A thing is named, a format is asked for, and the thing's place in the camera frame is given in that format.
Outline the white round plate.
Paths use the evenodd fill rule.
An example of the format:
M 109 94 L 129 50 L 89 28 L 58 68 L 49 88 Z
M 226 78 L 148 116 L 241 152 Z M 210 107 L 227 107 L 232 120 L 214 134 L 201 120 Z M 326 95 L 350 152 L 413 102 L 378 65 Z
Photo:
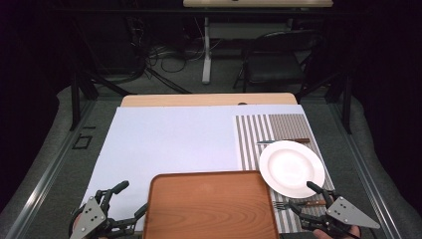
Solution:
M 325 170 L 321 159 L 307 146 L 289 140 L 270 143 L 259 158 L 259 169 L 267 184 L 290 198 L 308 198 L 316 193 L 307 187 L 311 181 L 322 187 Z

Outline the black metal stand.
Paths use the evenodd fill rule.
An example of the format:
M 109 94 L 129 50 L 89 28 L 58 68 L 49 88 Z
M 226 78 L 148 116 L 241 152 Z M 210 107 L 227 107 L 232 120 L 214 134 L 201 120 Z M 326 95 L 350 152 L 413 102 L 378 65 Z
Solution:
M 82 119 L 81 115 L 81 99 L 80 93 L 89 101 L 95 101 L 99 97 L 99 92 L 95 87 L 95 83 L 105 86 L 122 97 L 130 96 L 130 92 L 113 84 L 98 74 L 92 72 L 78 72 L 71 79 L 71 100 L 72 100 L 72 125 L 74 130 Z
M 335 72 L 328 77 L 306 87 L 299 93 L 295 94 L 295 98 L 299 103 L 305 96 L 315 92 L 324 85 L 328 85 L 328 90 L 324 95 L 324 99 L 329 104 L 334 104 L 341 99 L 340 122 L 345 131 L 351 134 L 350 129 L 350 111 L 352 97 L 352 77 L 350 73 Z

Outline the black folding chair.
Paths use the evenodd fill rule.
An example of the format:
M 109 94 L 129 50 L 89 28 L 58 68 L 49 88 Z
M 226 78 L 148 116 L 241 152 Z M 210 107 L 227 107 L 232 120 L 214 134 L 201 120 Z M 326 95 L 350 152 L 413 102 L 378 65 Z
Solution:
M 303 88 L 307 68 L 322 48 L 324 37 L 317 30 L 294 30 L 267 33 L 242 50 L 242 66 L 233 88 L 300 84 Z

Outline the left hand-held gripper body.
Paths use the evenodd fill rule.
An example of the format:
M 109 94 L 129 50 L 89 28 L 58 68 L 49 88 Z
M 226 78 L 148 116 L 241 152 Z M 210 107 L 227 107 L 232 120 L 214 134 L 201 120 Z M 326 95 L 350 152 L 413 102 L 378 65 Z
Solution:
M 109 202 L 105 202 L 106 190 L 99 190 L 95 196 L 91 196 L 82 207 L 79 214 L 81 218 L 75 231 L 72 231 L 71 223 L 70 239 L 107 239 L 109 221 L 107 219 Z

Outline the white table cover sheet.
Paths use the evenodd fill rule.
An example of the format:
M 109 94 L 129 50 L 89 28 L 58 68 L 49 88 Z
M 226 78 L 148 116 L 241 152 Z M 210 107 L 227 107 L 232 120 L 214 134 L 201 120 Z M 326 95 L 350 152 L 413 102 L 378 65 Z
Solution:
M 120 107 L 85 197 L 127 180 L 129 187 L 111 199 L 108 215 L 129 218 L 147 201 L 158 174 L 240 170 L 236 117 L 303 112 L 299 105 Z

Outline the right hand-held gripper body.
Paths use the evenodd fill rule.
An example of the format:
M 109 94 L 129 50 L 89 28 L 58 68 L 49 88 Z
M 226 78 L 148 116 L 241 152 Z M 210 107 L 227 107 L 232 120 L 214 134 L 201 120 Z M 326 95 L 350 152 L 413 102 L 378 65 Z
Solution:
M 342 196 L 327 208 L 325 218 L 322 228 L 313 230 L 316 238 L 359 238 L 361 227 L 380 228 L 375 220 Z

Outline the brown wooden tray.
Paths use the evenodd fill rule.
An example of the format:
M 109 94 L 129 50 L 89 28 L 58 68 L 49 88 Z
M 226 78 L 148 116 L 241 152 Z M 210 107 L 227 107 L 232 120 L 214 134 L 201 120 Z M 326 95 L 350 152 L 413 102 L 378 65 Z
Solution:
M 157 175 L 143 239 L 279 239 L 269 187 L 257 171 Z

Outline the grey striped placemat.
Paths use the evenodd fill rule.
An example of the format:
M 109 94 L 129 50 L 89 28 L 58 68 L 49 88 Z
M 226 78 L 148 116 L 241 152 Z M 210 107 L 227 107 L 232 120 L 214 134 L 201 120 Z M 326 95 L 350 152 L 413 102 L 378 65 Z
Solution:
M 259 158 L 263 149 L 270 143 L 289 140 L 301 143 L 321 159 L 325 170 L 325 182 L 321 188 L 333 190 L 334 186 L 327 172 L 325 163 L 320 155 L 308 119 L 303 114 L 287 115 L 247 115 L 234 117 L 235 140 L 240 168 L 243 170 L 256 170 L 259 173 Z M 269 185 L 270 202 L 302 202 L 321 200 L 322 196 L 315 194 L 308 198 L 296 199 L 286 197 Z

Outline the wooden-handled fork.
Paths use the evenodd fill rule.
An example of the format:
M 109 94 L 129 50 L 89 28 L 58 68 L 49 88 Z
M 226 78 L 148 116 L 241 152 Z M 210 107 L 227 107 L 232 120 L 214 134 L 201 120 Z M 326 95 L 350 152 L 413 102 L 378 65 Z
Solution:
M 312 201 L 302 201 L 302 202 L 273 201 L 273 206 L 278 210 L 287 210 L 287 209 L 290 209 L 292 206 L 294 208 L 325 206 L 325 200 L 312 200 Z

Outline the aluminium floor rail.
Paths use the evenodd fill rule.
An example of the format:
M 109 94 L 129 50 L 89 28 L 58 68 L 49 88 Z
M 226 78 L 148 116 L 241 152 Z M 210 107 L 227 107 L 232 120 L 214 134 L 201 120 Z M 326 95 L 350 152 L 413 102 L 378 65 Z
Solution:
M 0 215 L 0 239 L 69 239 L 72 213 L 81 205 L 102 144 L 98 104 L 83 103 L 82 119 L 70 130 L 60 109 L 18 194 Z
M 360 152 L 352 134 L 349 134 L 344 128 L 341 120 L 341 111 L 337 104 L 328 104 L 331 114 L 334 116 L 334 121 L 337 125 L 340 134 L 345 139 L 348 148 L 351 150 L 353 156 L 353 165 L 362 183 L 364 191 L 368 196 L 368 200 L 377 216 L 378 222 L 384 232 L 386 239 L 402 239 L 402 236 L 394 222 L 392 215 L 387 208 L 384 198 L 377 188 L 374 178 L 370 174 L 369 168 L 365 159 Z

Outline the light desk with white leg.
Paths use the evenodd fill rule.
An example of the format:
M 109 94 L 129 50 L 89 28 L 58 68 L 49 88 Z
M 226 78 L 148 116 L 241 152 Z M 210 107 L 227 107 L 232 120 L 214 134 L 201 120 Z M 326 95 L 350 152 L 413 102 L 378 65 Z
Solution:
M 332 5 L 332 0 L 183 0 L 185 8 L 196 10 L 321 10 L 331 8 Z M 244 20 L 240 23 L 213 22 L 209 17 L 205 17 L 203 27 L 205 59 L 202 83 L 207 85 L 211 81 L 211 39 L 253 39 L 260 34 L 268 33 L 270 30 L 282 30 L 286 27 L 286 24 L 264 24 L 259 23 L 257 20 L 253 20 L 251 23 L 247 23 Z

